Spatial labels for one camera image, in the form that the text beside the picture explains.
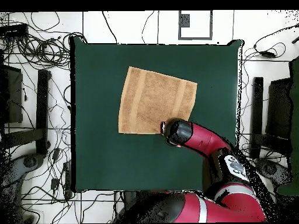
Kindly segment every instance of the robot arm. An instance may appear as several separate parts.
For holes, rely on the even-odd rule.
[[[169,145],[191,149],[204,157],[203,168],[208,174],[209,186],[204,195],[199,192],[153,194],[131,204],[127,210],[123,208],[114,223],[274,220],[268,190],[246,157],[228,141],[185,120],[162,122],[161,134]]]
[[[186,194],[185,205],[192,207],[184,207],[174,222],[265,221],[264,211],[252,188],[254,183],[250,182],[243,162],[225,140],[216,133],[185,120],[162,122],[161,134],[166,138],[166,143],[201,154],[210,177],[210,186],[204,192],[206,199]],[[188,219],[190,211],[198,217]]]

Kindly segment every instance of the metal frame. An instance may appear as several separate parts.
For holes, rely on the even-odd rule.
[[[179,10],[179,40],[212,40],[213,38],[213,11],[210,11],[210,36],[209,37],[182,37],[182,11]]]

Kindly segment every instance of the white floor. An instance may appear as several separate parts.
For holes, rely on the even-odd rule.
[[[192,15],[201,15],[203,13],[192,13]],[[88,43],[115,43],[115,39],[107,27],[102,12],[57,12],[60,18],[59,24],[48,30],[48,33],[39,31],[38,33],[32,28],[29,29],[30,34],[45,39],[55,38],[58,36],[64,37],[66,34],[58,32],[81,32],[86,37]],[[39,12],[33,13],[11,13],[9,15],[10,21],[24,22],[33,26],[34,21],[35,29],[48,29],[58,23],[58,18],[55,12]],[[254,52],[253,49],[244,52],[252,48],[255,42],[261,37],[273,33],[278,29],[292,26],[299,22],[298,12],[288,12],[284,10],[214,10],[213,11],[213,39],[212,40],[178,40],[178,11],[140,11],[140,12],[105,12],[107,21],[114,35],[116,36],[118,43],[123,44],[142,44],[143,40],[149,44],[227,44],[232,39],[241,39],[245,41],[243,48],[243,58],[245,55]],[[252,79],[256,76],[264,77],[264,99],[268,98],[268,86],[271,81],[287,78],[290,76],[288,70],[288,61],[299,56],[299,42],[292,44],[291,42],[299,36],[298,29],[284,30],[273,36],[269,36],[258,43],[258,50],[267,50],[278,42],[282,42],[286,46],[286,52],[283,56],[276,59],[264,59],[261,56],[257,56],[245,63],[248,76],[244,73],[243,68],[243,81],[248,83],[246,87],[249,101],[247,103],[247,97],[245,89],[242,92],[242,107],[248,106],[251,103],[251,86]],[[283,52],[283,47],[277,45],[277,53]],[[18,54],[18,49],[15,49],[16,54],[12,54],[9,57],[9,65],[20,68],[23,73],[23,83],[27,95],[27,101],[23,101],[23,106],[28,112],[28,115],[35,125],[36,123],[36,94],[34,92],[34,86],[37,86],[37,71],[29,64],[19,64],[26,60],[22,55]],[[43,68],[42,66],[34,65],[35,68]],[[51,68],[50,71],[53,75],[53,80],[50,80],[50,93],[49,95],[49,107],[54,107],[50,114],[48,127],[51,128],[48,131],[48,139],[52,143],[50,151],[63,136],[65,143],[61,142],[60,148],[66,148],[67,144],[70,144],[70,113],[67,109],[67,104],[62,98],[64,89],[70,84],[69,71],[61,68]],[[70,90],[66,91],[66,99],[70,101]],[[266,126],[266,114],[267,114],[267,101],[264,101],[263,111],[263,132],[265,132]],[[242,122],[244,125],[243,133],[249,133],[250,123],[250,106],[243,109],[241,113]],[[20,131],[23,128],[31,128],[32,125],[27,117],[27,114],[23,111],[23,122],[21,124],[10,124],[10,132]],[[241,144],[245,144],[246,140],[241,138]],[[28,153],[35,149],[35,144],[30,143],[19,147],[12,155],[12,158],[16,158],[20,155]],[[66,154],[62,159],[54,166],[55,172],[60,174],[62,164],[66,160],[70,160],[71,152],[66,149]],[[47,171],[47,159],[43,166],[36,171],[29,173],[26,179],[30,179],[34,176],[39,176],[31,180],[25,181],[22,193],[28,193],[33,186],[43,187],[43,189],[50,194],[51,176]],[[273,190],[273,187],[268,180],[264,179],[269,190]],[[70,210],[67,214],[61,218],[59,223],[78,223],[80,221],[80,211],[89,207],[100,194],[112,194],[112,191],[87,191],[85,193],[78,194],[74,198]],[[63,200],[62,190],[58,191],[57,198]],[[36,211],[40,214],[39,223],[51,223],[53,218],[58,214],[54,220],[59,219],[61,210],[67,204],[56,202],[55,204],[49,204],[51,197],[45,194],[42,190],[37,191],[33,195],[28,195],[23,200],[25,208],[30,208],[32,211]],[[84,213],[84,223],[106,223],[113,217],[113,195],[100,195],[97,197],[96,202],[92,207]],[[118,210],[122,207],[121,203],[118,203]]]

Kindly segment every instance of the black metal stand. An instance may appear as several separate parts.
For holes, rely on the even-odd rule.
[[[30,131],[17,131],[5,134],[2,137],[2,147],[12,148],[29,142],[36,142],[36,153],[47,154],[48,143],[48,82],[51,72],[45,69],[38,71],[36,129]]]

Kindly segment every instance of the tangled wires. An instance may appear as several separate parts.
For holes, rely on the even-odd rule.
[[[69,33],[64,31],[49,31],[60,23],[60,18],[56,12],[55,14],[58,18],[58,22],[52,27],[44,30],[36,26],[36,24],[34,23],[33,13],[31,13],[31,21],[34,27],[29,25],[25,13],[23,14],[27,20],[27,25],[31,29],[36,31],[39,37],[28,34],[27,37],[24,37],[22,39],[2,39],[3,51],[5,54],[7,54],[7,56],[4,58],[4,61],[7,62],[9,56],[13,53],[16,53],[14,52],[14,50],[17,48],[19,50],[19,53],[25,58],[26,62],[9,62],[10,64],[30,64],[35,69],[38,68],[34,66],[42,66],[44,69],[54,67],[65,69],[65,67],[68,67],[67,70],[69,70],[69,38],[71,36],[78,36],[85,43],[87,43],[87,40],[83,36],[83,34],[80,32]],[[10,20],[4,20],[2,21],[2,23],[7,25],[22,24],[22,22],[13,22]],[[62,38],[62,36],[59,35],[57,38],[45,39],[40,35],[39,32],[65,34],[65,36]]]

